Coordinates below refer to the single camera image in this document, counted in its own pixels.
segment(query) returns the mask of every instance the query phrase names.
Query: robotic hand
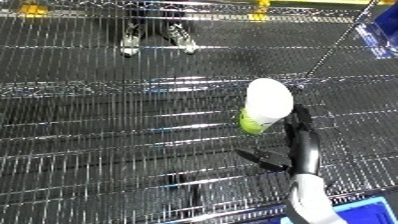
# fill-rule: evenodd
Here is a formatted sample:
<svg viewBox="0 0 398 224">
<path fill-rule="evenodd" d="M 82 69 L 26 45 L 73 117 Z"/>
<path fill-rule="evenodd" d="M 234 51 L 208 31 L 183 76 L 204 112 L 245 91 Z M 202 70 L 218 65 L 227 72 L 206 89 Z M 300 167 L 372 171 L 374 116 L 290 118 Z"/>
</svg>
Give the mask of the robotic hand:
<svg viewBox="0 0 398 224">
<path fill-rule="evenodd" d="M 270 171 L 287 171 L 290 188 L 286 213 L 295 224 L 345 224 L 334 212 L 325 193 L 325 183 L 319 176 L 319 137 L 312 128 L 308 109 L 295 105 L 293 112 L 285 118 L 289 158 L 272 152 L 237 150 L 237 153 L 261 168 Z"/>
</svg>

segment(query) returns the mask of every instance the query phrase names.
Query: white cup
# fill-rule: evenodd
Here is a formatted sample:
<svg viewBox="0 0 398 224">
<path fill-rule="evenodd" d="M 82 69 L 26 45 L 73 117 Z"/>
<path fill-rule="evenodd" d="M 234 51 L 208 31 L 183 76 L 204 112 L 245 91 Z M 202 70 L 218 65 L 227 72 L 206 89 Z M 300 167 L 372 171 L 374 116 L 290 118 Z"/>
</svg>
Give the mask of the white cup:
<svg viewBox="0 0 398 224">
<path fill-rule="evenodd" d="M 260 134 L 288 116 L 293 106 L 293 96 L 284 84 L 268 78 L 256 79 L 247 88 L 239 123 L 246 132 Z"/>
</svg>

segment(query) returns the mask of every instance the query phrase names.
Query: blue container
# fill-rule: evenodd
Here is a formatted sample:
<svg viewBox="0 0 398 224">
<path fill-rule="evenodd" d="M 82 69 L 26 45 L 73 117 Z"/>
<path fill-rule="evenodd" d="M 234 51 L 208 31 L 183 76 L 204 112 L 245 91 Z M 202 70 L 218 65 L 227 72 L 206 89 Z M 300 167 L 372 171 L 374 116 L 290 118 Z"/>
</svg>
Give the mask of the blue container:
<svg viewBox="0 0 398 224">
<path fill-rule="evenodd" d="M 398 224 L 390 205 L 383 197 L 339 205 L 334 210 L 349 224 Z M 271 223 L 293 224 L 287 217 L 269 224 Z"/>
</svg>

